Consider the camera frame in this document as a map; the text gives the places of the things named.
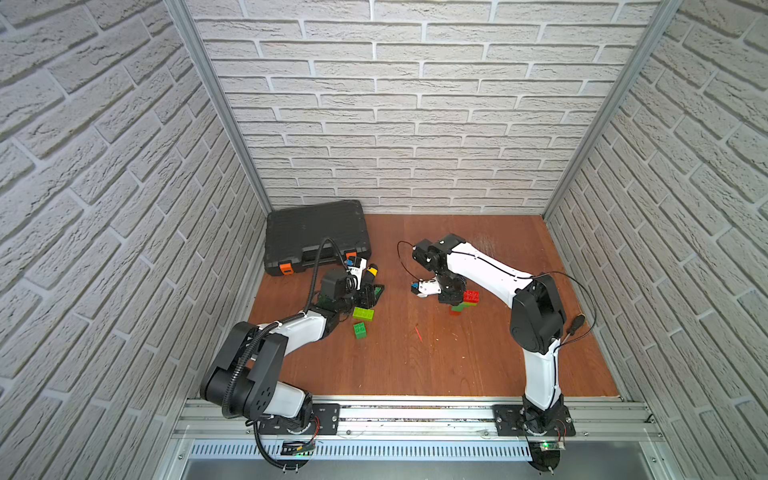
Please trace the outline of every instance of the wooden floor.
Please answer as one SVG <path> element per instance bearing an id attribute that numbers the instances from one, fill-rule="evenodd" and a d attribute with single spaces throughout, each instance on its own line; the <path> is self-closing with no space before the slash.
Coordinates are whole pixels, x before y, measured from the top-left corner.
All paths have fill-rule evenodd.
<path id="1" fill-rule="evenodd" d="M 400 265 L 398 240 L 436 241 L 448 233 L 518 270 L 563 270 L 540 217 L 368 215 L 371 261 L 377 283 L 386 285 L 368 337 L 357 340 L 351 317 L 324 340 L 285 358 L 280 380 L 315 395 L 521 396 L 525 390 L 522 349 L 509 334 L 510 310 L 496 296 L 480 291 L 476 307 L 450 316 L 437 298 L 418 298 Z M 417 276 L 434 275 L 410 257 L 403 261 Z M 322 272 L 330 266 L 323 267 Z M 265 275 L 249 321 L 269 323 L 303 308 L 311 273 Z M 555 275 L 568 320 L 579 313 L 570 283 Z M 421 339 L 416 333 L 418 328 Z M 585 332 L 585 327 L 578 334 Z M 560 351 L 560 383 L 566 396 L 617 396 L 611 374 L 592 335 Z"/>

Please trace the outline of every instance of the small red object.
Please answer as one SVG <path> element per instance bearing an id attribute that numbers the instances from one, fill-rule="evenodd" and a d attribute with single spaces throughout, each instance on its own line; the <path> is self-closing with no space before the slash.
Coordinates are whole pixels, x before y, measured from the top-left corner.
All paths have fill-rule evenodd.
<path id="1" fill-rule="evenodd" d="M 477 303 L 480 300 L 480 292 L 474 290 L 467 290 L 464 292 L 464 301 L 469 303 Z"/>

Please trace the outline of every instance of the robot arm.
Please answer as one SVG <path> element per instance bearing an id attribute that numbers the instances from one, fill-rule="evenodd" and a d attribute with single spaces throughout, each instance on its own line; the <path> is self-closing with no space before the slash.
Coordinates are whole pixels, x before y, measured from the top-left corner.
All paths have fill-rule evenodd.
<path id="1" fill-rule="evenodd" d="M 411 285 L 418 296 L 436 294 L 441 303 L 458 305 L 470 279 L 511 309 L 509 332 L 525 358 L 525 424 L 531 434 L 546 432 L 562 407 L 558 350 L 565 312 L 554 280 L 504 265 L 454 234 L 417 243 L 413 259 L 435 272 L 434 279 Z"/>

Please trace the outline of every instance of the brick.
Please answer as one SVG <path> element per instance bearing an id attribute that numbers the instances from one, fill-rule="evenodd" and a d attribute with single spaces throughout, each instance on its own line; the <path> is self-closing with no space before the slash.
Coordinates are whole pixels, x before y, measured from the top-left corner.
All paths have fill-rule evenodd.
<path id="1" fill-rule="evenodd" d="M 8 432 L 0 447 L 3 456 L 0 474 L 9 478 L 12 476 L 60 406 L 60 400 L 41 397 L 29 407 L 16 428 Z"/>
<path id="2" fill-rule="evenodd" d="M 477 91 L 476 80 L 432 80 L 432 79 L 380 79 L 376 83 L 378 92 L 389 93 L 472 93 Z"/>
<path id="3" fill-rule="evenodd" d="M 550 137 L 465 137 L 463 147 L 547 147 Z"/>
<path id="4" fill-rule="evenodd" d="M 206 41 L 205 49 L 211 60 L 251 59 L 259 56 L 252 40 Z"/>
<path id="5" fill-rule="evenodd" d="M 761 16 L 752 30 L 750 30 L 750 33 L 746 34 L 744 41 L 749 45 L 768 50 L 768 33 L 766 33 L 766 27 L 768 27 L 767 24 L 768 18 L 766 18 L 765 15 Z"/>
<path id="6" fill-rule="evenodd" d="M 768 87 L 768 56 L 765 54 L 741 47 L 728 38 L 698 26 L 686 37 L 684 45 L 711 58 L 729 71 L 740 74 L 761 89 Z"/>
<path id="7" fill-rule="evenodd" d="M 659 45 L 654 51 L 654 57 L 698 87 L 709 79 L 710 75 L 714 72 L 714 68 L 711 65 L 700 60 L 699 57 L 688 50 L 683 50 L 682 47 L 669 38 L 662 37 L 659 40 Z M 648 81 L 653 82 L 655 78 L 648 78 Z"/>
<path id="8" fill-rule="evenodd" d="M 128 168 L 139 180 L 147 177 L 154 165 L 174 146 L 186 131 L 192 119 L 185 111 L 180 112 L 130 163 Z"/>
<path id="9" fill-rule="evenodd" d="M 475 2 L 391 2 L 384 0 L 373 6 L 375 20 L 486 22 L 491 4 Z"/>
<path id="10" fill-rule="evenodd" d="M 129 175 L 123 174 L 94 204 L 93 209 L 68 229 L 29 269 L 27 278 L 45 289 L 51 289 L 135 190 L 136 183 Z"/>
<path id="11" fill-rule="evenodd" d="M 630 55 L 634 47 L 622 47 L 622 46 L 606 46 L 603 47 L 603 51 L 600 52 L 598 57 L 598 63 L 625 63 L 629 60 Z"/>
<path id="12" fill-rule="evenodd" d="M 653 57 L 649 57 L 645 62 L 645 66 L 640 70 L 640 75 L 653 83 L 659 78 L 659 75 L 661 75 L 662 72 L 664 72 L 664 66 Z"/>
<path id="13" fill-rule="evenodd" d="M 13 0 L 0 5 L 0 14 L 3 14 L 12 25 L 20 25 L 74 3 L 77 3 L 77 0 L 52 0 L 42 3 Z"/>
<path id="14" fill-rule="evenodd" d="M 323 108 L 281 108 L 284 121 L 374 121 L 373 110 L 323 109 Z"/>
<path id="15" fill-rule="evenodd" d="M 233 107 L 316 107 L 317 98 L 313 94 L 229 94 Z"/>
<path id="16" fill-rule="evenodd" d="M 419 124 L 419 134 L 433 135 L 503 135 L 506 124 Z"/>
<path id="17" fill-rule="evenodd" d="M 678 84 L 678 82 L 672 78 L 673 75 L 667 71 L 659 80 L 659 83 L 657 84 L 657 87 L 659 90 L 661 90 L 663 93 L 670 95 L 678 104 L 685 105 L 686 108 L 688 108 L 691 103 L 685 101 L 683 103 L 680 102 L 680 97 L 685 98 L 686 100 L 689 100 L 687 98 L 687 94 L 685 92 L 680 93 L 679 89 L 685 88 L 682 84 Z M 669 92 L 670 89 L 678 88 L 678 90 L 674 92 Z M 634 86 L 631 89 L 634 96 L 645 105 L 645 107 L 654 115 L 656 115 L 659 120 L 661 120 L 665 125 L 668 127 L 671 127 L 677 122 L 677 119 L 680 118 L 683 111 L 679 109 L 675 104 L 673 104 L 671 101 L 667 100 L 664 96 L 659 95 L 657 91 L 655 91 L 648 83 L 641 79 L 637 79 L 637 82 L 635 82 Z"/>
<path id="18" fill-rule="evenodd" d="M 377 60 L 480 60 L 481 45 L 376 44 Z"/>
<path id="19" fill-rule="evenodd" d="M 704 93 L 728 107 L 742 119 L 751 122 L 758 128 L 768 130 L 768 101 L 750 85 L 741 80 L 718 72 Z"/>
<path id="20" fill-rule="evenodd" d="M 101 236 L 0 350 L 3 358 L 2 374 L 14 376 L 21 372 L 22 376 L 18 378 L 25 380 L 19 388 L 3 397 L 1 410 L 7 411 L 9 405 L 13 409 L 23 409 L 31 400 L 31 393 L 42 388 L 41 380 L 47 379 L 51 367 L 58 364 L 71 343 L 80 335 L 86 322 L 71 315 L 65 317 L 65 313 L 118 246 L 119 243 L 113 237 Z M 56 359 L 57 362 L 50 366 L 41 364 L 45 359 Z"/>
<path id="21" fill-rule="evenodd" d="M 541 41 L 547 43 L 595 43 L 595 44 L 629 44 L 635 45 L 643 34 L 645 27 L 626 25 L 547 25 Z"/>
<path id="22" fill-rule="evenodd" d="M 6 11 L 13 7 L 2 8 Z M 5 35 L 0 40 L 0 82 L 43 64 L 94 35 L 96 28 L 79 8 L 53 16 L 32 29 Z"/>
<path id="23" fill-rule="evenodd" d="M 768 177 L 729 150 L 716 145 L 716 140 L 692 121 L 684 119 L 675 129 L 675 133 L 746 198 L 755 201 L 768 194 Z"/>
<path id="24" fill-rule="evenodd" d="M 275 112 L 271 108 L 233 108 L 237 121 L 274 121 Z"/>
<path id="25" fill-rule="evenodd" d="M 376 137 L 366 135 L 288 135 L 288 145 L 376 145 Z"/>
<path id="26" fill-rule="evenodd" d="M 602 97 L 523 97 L 518 105 L 522 110 L 597 110 Z"/>
<path id="27" fill-rule="evenodd" d="M 700 163 L 692 151 L 673 137 L 659 120 L 644 108 L 641 108 L 635 115 L 634 124 L 640 127 L 654 144 L 674 161 L 675 166 L 680 171 L 687 173 Z"/>
<path id="28" fill-rule="evenodd" d="M 727 225 L 723 215 L 683 175 L 674 170 L 668 160 L 657 155 L 650 160 L 649 165 L 710 235 L 721 231 Z"/>
<path id="29" fill-rule="evenodd" d="M 430 78 L 525 78 L 528 64 L 503 63 L 431 63 L 424 64 L 424 76 Z"/>
<path id="30" fill-rule="evenodd" d="M 206 145 L 212 146 L 223 130 L 224 126 L 221 124 L 221 120 L 218 117 L 214 118 L 214 121 L 210 122 L 208 129 L 203 134 L 203 141 Z"/>
<path id="31" fill-rule="evenodd" d="M 328 134 L 353 134 L 353 135 L 376 135 L 376 134 L 394 134 L 394 135 L 413 135 L 414 124 L 378 122 L 378 123 L 326 123 L 326 133 Z"/>
<path id="32" fill-rule="evenodd" d="M 189 6 L 192 16 L 195 18 L 212 15 L 240 17 L 243 16 L 244 13 L 237 0 L 219 0 L 216 3 L 207 2 L 206 0 L 189 0 L 187 5 Z"/>
<path id="33" fill-rule="evenodd" d="M 282 147 L 286 145 L 281 135 L 248 135 L 244 139 L 248 147 Z"/>
<path id="34" fill-rule="evenodd" d="M 559 111 L 475 110 L 472 112 L 472 121 L 509 122 L 512 124 L 555 124 L 558 123 L 562 117 L 563 114 Z"/>
<path id="35" fill-rule="evenodd" d="M 266 39 L 300 39 L 299 22 L 293 21 L 264 21 L 245 18 L 227 20 L 197 20 L 197 30 L 203 40 L 251 40 Z"/>
<path id="36" fill-rule="evenodd" d="M 768 140 L 763 135 L 742 124 L 733 132 L 727 143 L 754 167 L 768 173 L 768 161 L 764 155 Z"/>
<path id="37" fill-rule="evenodd" d="M 92 203 L 159 130 L 160 125 L 153 117 L 145 117 L 137 122 L 74 183 L 72 190 L 86 202 Z"/>
<path id="38" fill-rule="evenodd" d="M 724 0 L 685 0 L 680 11 L 732 37 L 743 34 L 755 16 L 748 8 Z"/>
<path id="39" fill-rule="evenodd" d="M 579 38 L 573 42 L 583 41 L 584 40 Z M 567 63 L 587 63 L 594 60 L 594 56 L 597 52 L 598 47 L 590 45 L 550 46 L 493 44 L 488 47 L 486 58 L 493 61 L 559 61 Z"/>
<path id="40" fill-rule="evenodd" d="M 311 40 L 345 41 L 421 41 L 422 26 L 406 23 L 356 23 L 305 21 L 304 31 Z"/>
<path id="41" fill-rule="evenodd" d="M 56 105 L 63 95 L 43 73 L 17 81 L 0 92 L 0 138 Z"/>
<path id="42" fill-rule="evenodd" d="M 176 154 L 171 154 L 157 166 L 147 183 L 144 184 L 141 192 L 137 195 L 131 204 L 120 210 L 112 220 L 112 227 L 123 237 L 138 225 L 141 218 L 154 204 L 157 196 L 166 186 L 171 176 L 181 165 L 181 160 Z"/>
<path id="43" fill-rule="evenodd" d="M 17 133 L 17 138 L 39 157 L 50 154 L 89 121 L 131 89 L 122 70 L 114 70 L 80 91 L 68 103 Z"/>
<path id="44" fill-rule="evenodd" d="M 251 15 L 261 18 L 327 18 L 330 20 L 370 20 L 365 0 L 287 0 L 275 4 L 269 0 L 246 0 Z"/>
<path id="45" fill-rule="evenodd" d="M 208 105 L 208 101 L 210 98 L 208 97 L 208 92 L 205 90 L 205 88 L 198 88 L 196 92 L 192 94 L 189 101 L 187 101 L 187 106 L 192 111 L 192 115 L 199 115 L 201 111 Z"/>
<path id="46" fill-rule="evenodd" d="M 170 56 L 165 62 L 168 71 L 173 75 L 174 80 L 181 78 L 181 75 L 187 73 L 192 68 L 192 59 L 187 53 L 186 48 L 179 48 L 176 53 Z"/>
<path id="47" fill-rule="evenodd" d="M 200 77 L 194 68 L 190 69 L 154 106 L 154 113 L 164 124 L 167 123 L 200 87 Z"/>
<path id="48" fill-rule="evenodd" d="M 370 60 L 373 55 L 367 42 L 277 41 L 260 42 L 265 58 L 348 58 Z"/>
<path id="49" fill-rule="evenodd" d="M 569 95 L 577 94 L 579 90 L 581 90 L 581 81 L 483 80 L 480 82 L 479 93 L 494 95 Z"/>
<path id="50" fill-rule="evenodd" d="M 315 61 L 322 77 L 418 77 L 419 64 L 383 61 Z"/>
<path id="51" fill-rule="evenodd" d="M 417 157 L 449 158 L 496 158 L 498 148 L 416 148 Z"/>
<path id="52" fill-rule="evenodd" d="M 327 157 L 327 147 L 251 147 L 254 158 L 268 157 Z"/>
<path id="53" fill-rule="evenodd" d="M 67 92 L 73 92 L 149 41 L 147 30 L 136 18 L 76 48 L 49 70 Z"/>
<path id="54" fill-rule="evenodd" d="M 169 28 L 130 56 L 124 63 L 125 69 L 136 83 L 141 83 L 181 46 L 176 28 Z"/>
<path id="55" fill-rule="evenodd" d="M 616 17 L 617 23 L 647 24 L 656 11 L 656 2 L 651 3 L 625 3 Z"/>
<path id="56" fill-rule="evenodd" d="M 424 108 L 513 108 L 517 97 L 481 95 L 423 95 Z"/>
<path id="57" fill-rule="evenodd" d="M 535 64 L 531 69 L 530 78 L 585 78 L 594 80 L 615 80 L 621 69 L 621 65 Z"/>
<path id="58" fill-rule="evenodd" d="M 158 3 L 155 6 L 144 10 L 141 13 L 141 20 L 144 21 L 147 30 L 149 30 L 152 36 L 159 34 L 168 25 L 174 23 L 174 21 L 170 19 L 170 14 L 168 14 L 168 10 L 163 3 Z"/>
<path id="59" fill-rule="evenodd" d="M 535 43 L 537 25 L 477 25 L 434 24 L 427 25 L 428 41 L 502 41 L 508 43 Z"/>
<path id="60" fill-rule="evenodd" d="M 214 110 L 213 105 L 208 104 L 205 107 L 205 109 L 197 116 L 197 118 L 195 118 L 195 120 L 192 122 L 192 125 L 190 125 L 190 127 L 187 128 L 186 130 L 177 128 L 176 131 L 174 131 L 173 133 L 169 132 L 168 135 L 164 135 L 169 128 L 168 126 L 166 126 L 165 129 L 163 129 L 163 132 L 161 134 L 161 137 L 164 139 L 164 141 L 162 142 L 161 145 L 158 145 L 159 148 L 156 150 L 156 152 L 159 153 L 163 149 L 167 151 L 168 149 L 170 149 L 171 146 L 173 146 L 173 143 L 174 141 L 176 141 L 176 138 L 177 138 L 178 142 L 176 145 L 176 149 L 179 150 L 179 153 L 181 154 L 182 157 L 186 157 L 192 151 L 192 148 L 195 146 L 197 141 L 200 140 L 200 137 L 202 137 L 203 132 L 205 132 L 205 130 L 208 128 L 208 125 L 210 125 L 210 122 L 214 121 L 215 117 L 216 117 L 216 111 Z M 153 155 L 153 158 L 151 160 L 156 162 L 160 160 L 160 157 L 158 157 L 157 155 Z"/>
<path id="61" fill-rule="evenodd" d="M 455 121 L 465 122 L 467 111 L 464 110 L 378 110 L 379 121 Z"/>
<path id="62" fill-rule="evenodd" d="M 153 3 L 153 0 L 137 0 L 131 4 L 124 4 L 120 0 L 90 0 L 86 6 L 96 19 L 98 26 L 106 29 Z"/>
<path id="63" fill-rule="evenodd" d="M 765 220 L 747 208 L 747 203 L 731 187 L 725 184 L 709 167 L 703 166 L 694 173 L 691 180 L 719 207 L 729 220 L 741 227 L 742 231 L 758 246 L 768 246 L 768 227 Z"/>
<path id="64" fill-rule="evenodd" d="M 104 152 L 104 142 L 88 131 L 66 147 L 47 168 L 37 170 L 0 197 L 0 237 L 6 238 Z"/>
<path id="65" fill-rule="evenodd" d="M 159 71 L 104 113 L 95 122 L 96 129 L 107 141 L 114 142 L 173 84 L 165 70 Z"/>
<path id="66" fill-rule="evenodd" d="M 415 95 L 395 94 L 335 94 L 321 95 L 323 107 L 379 107 L 379 108 L 415 108 Z"/>

